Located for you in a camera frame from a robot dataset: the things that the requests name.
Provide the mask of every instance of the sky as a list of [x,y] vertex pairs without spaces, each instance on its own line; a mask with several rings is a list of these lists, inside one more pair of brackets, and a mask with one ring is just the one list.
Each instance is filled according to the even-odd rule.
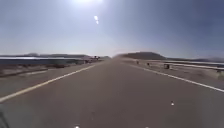
[[0,54],[224,57],[223,41],[223,0],[0,0]]

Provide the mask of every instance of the guardrail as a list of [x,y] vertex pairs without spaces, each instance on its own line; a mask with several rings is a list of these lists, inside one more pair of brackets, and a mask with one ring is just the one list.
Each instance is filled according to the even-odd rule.
[[193,62],[193,61],[166,61],[166,60],[135,60],[137,64],[139,62],[145,62],[148,66],[151,63],[162,64],[165,69],[170,69],[173,66],[193,67],[201,69],[212,69],[217,72],[224,71],[224,63],[213,63],[213,62]]
[[35,57],[0,57],[0,66],[65,66],[67,64],[83,64],[93,62],[91,59],[80,58],[35,58]]

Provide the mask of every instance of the white lane line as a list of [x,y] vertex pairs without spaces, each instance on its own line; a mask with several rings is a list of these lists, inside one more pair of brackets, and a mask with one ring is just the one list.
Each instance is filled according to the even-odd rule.
[[1,102],[4,102],[4,101],[6,101],[6,100],[9,100],[9,99],[11,99],[11,98],[14,98],[14,97],[16,97],[16,96],[22,95],[22,94],[24,94],[24,93],[33,91],[33,90],[35,90],[35,89],[37,89],[37,88],[40,88],[40,87],[42,87],[42,86],[44,86],[44,85],[47,85],[47,84],[49,84],[49,83],[52,83],[52,82],[54,82],[54,81],[56,81],[56,80],[60,80],[60,79],[62,79],[62,78],[71,76],[71,75],[73,75],[73,74],[76,74],[76,73],[79,73],[79,72],[88,70],[88,69],[93,68],[93,67],[95,67],[95,66],[97,66],[97,65],[92,65],[92,66],[89,66],[89,67],[87,67],[87,68],[83,68],[83,69],[80,69],[80,70],[78,70],[78,71],[71,72],[71,73],[69,73],[69,74],[66,74],[66,75],[59,76],[59,77],[57,77],[57,78],[48,80],[48,81],[46,81],[46,82],[44,82],[44,83],[37,84],[37,85],[35,85],[35,86],[33,86],[33,87],[26,88],[26,89],[24,89],[24,90],[18,91],[18,92],[13,93],[13,94],[10,94],[10,95],[8,95],[8,96],[1,97],[1,98],[0,98],[0,103],[1,103]]
[[45,73],[45,72],[47,72],[47,71],[29,72],[29,73],[21,74],[20,76],[29,76],[29,75],[41,74],[41,73]]
[[169,75],[169,74],[165,74],[165,73],[162,73],[162,72],[157,72],[157,71],[154,71],[154,70],[150,70],[150,69],[146,69],[146,68],[142,68],[142,67],[138,67],[138,66],[134,66],[134,65],[129,65],[129,66],[134,67],[134,68],[138,68],[138,69],[142,69],[142,70],[145,70],[145,71],[153,72],[153,73],[156,73],[156,74],[159,74],[159,75],[168,76],[170,78],[182,80],[182,81],[192,83],[192,84],[195,84],[195,85],[199,85],[199,86],[202,86],[202,87],[210,88],[210,89],[213,89],[213,90],[216,90],[216,91],[224,92],[224,90],[222,90],[222,89],[215,88],[215,87],[212,87],[212,86],[209,86],[209,85],[206,85],[206,84],[201,84],[201,83],[198,83],[198,82],[195,82],[195,81],[187,80],[187,79],[184,79],[184,78],[181,78],[181,77],[172,76],[172,75]]

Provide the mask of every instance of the highway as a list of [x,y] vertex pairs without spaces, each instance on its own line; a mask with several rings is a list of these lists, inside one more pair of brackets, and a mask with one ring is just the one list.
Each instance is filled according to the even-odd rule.
[[114,60],[0,79],[0,96],[11,128],[224,127],[221,89]]

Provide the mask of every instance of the hill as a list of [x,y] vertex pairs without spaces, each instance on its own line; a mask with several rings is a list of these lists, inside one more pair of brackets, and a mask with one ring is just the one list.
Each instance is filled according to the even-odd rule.
[[153,52],[136,52],[136,53],[126,53],[118,55],[121,58],[132,58],[132,59],[142,59],[142,60],[165,60],[166,57],[153,53]]

